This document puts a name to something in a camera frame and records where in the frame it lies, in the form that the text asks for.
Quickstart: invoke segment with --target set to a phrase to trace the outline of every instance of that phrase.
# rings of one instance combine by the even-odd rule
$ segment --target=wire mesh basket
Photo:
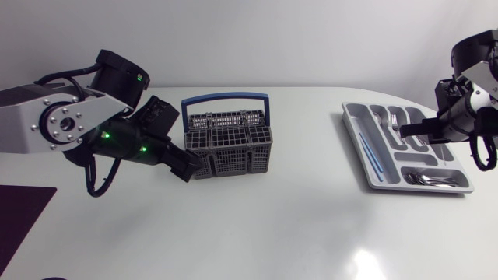
[[[222,99],[263,100],[265,110],[187,115],[187,106]],[[185,148],[201,157],[204,166],[195,179],[268,171],[272,130],[268,95],[213,93],[181,101]]]

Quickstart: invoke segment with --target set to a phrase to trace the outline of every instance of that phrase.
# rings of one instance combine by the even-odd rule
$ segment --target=white table
[[[0,154],[1,184],[58,189],[2,279],[498,278],[498,170],[478,171],[466,143],[451,148],[472,194],[367,185],[341,103],[411,102],[345,88],[149,89],[141,101],[155,94],[179,110],[182,99],[230,91],[270,96],[267,173],[185,184],[167,166],[123,162],[91,198],[83,169],[61,153]],[[262,108],[225,105],[192,112]],[[183,148],[180,119],[170,136]],[[110,163],[97,159],[100,179]]]

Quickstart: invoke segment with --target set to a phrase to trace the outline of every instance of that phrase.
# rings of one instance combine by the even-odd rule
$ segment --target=cutlery tray
[[[429,143],[426,135],[404,138],[403,143],[392,129],[390,115],[396,115],[398,126],[417,124],[426,118],[419,108],[372,103],[343,103],[342,119],[361,160],[369,185],[374,189],[399,191],[428,191],[444,193],[472,193],[474,187],[453,152],[446,144]],[[382,165],[384,180],[380,181],[362,147],[362,134],[373,154]],[[429,177],[451,177],[457,187],[437,187],[410,184],[407,173],[422,173]]]

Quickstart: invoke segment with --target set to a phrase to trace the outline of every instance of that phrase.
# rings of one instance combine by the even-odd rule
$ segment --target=black cable
[[[85,101],[85,94],[83,94],[83,89],[81,88],[79,83],[75,79],[73,79],[72,77],[65,77],[64,79],[67,79],[68,81],[70,81],[71,84],[73,84],[73,86],[76,88],[76,90],[78,91],[79,101]]]
[[[110,184],[112,184],[112,180],[114,179],[114,176],[116,176],[117,169],[119,168],[120,163],[121,163],[120,159],[114,160],[114,163],[112,164],[112,167],[110,168],[110,171],[109,171],[109,174],[107,175],[107,178],[103,179],[104,183],[102,184],[102,186],[98,190],[95,190],[96,167],[95,167],[95,157],[92,157],[90,164],[88,166],[85,166],[86,190],[88,191],[88,193],[92,197],[98,198],[102,194],[105,194],[107,189],[110,187]]]
[[[92,66],[90,66],[88,68],[77,69],[77,70],[69,70],[69,71],[63,71],[63,72],[57,72],[57,73],[53,73],[53,74],[48,74],[48,75],[45,75],[45,76],[41,77],[41,79],[35,81],[34,83],[37,84],[37,85],[44,85],[47,82],[53,81],[55,79],[63,79],[63,78],[67,78],[67,77],[75,77],[75,76],[79,76],[79,75],[86,75],[86,74],[90,74],[90,73],[98,71],[101,67],[102,67],[101,64],[96,63],[95,65],[92,65]]]
[[[495,168],[496,166],[496,146],[493,141],[492,136],[482,136],[482,140],[484,140],[484,146],[488,151],[489,158],[487,159],[488,163],[484,164],[479,157],[479,148],[477,147],[477,135],[471,135],[469,137],[470,150],[472,152],[471,157],[474,158],[475,165],[481,171],[487,171]]]
[[[93,72],[99,70],[100,67],[101,67],[100,64],[95,64],[94,66],[90,66],[88,68],[48,74],[48,75],[42,77],[41,79],[35,81],[34,84],[43,86],[43,85],[47,84],[48,82],[51,82],[55,79],[67,79],[68,81],[71,82],[71,84],[73,84],[73,86],[78,91],[79,101],[85,101],[85,94],[83,94],[83,89],[81,88],[79,83],[75,79],[73,79],[73,77],[77,76],[77,75],[85,75],[85,74],[93,73]]]

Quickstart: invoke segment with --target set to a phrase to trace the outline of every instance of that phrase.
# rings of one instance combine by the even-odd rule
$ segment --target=tray compartment
[[[374,120],[374,116],[370,113],[368,107],[362,104],[351,103],[346,105],[346,108],[350,115],[352,129],[356,132],[355,139],[357,141],[357,148],[361,151],[360,155],[364,156],[364,159],[368,161],[368,159],[366,159],[366,155],[364,154],[363,148],[361,148],[361,139],[359,138],[359,133],[361,132],[368,141],[380,164],[384,168],[383,175],[387,183],[398,183],[401,178],[396,170],[395,163],[391,158],[388,146],[382,138],[381,131],[376,126],[377,122]],[[367,169],[371,169],[370,173],[374,171],[374,168],[370,165],[370,163],[367,163],[364,166]]]

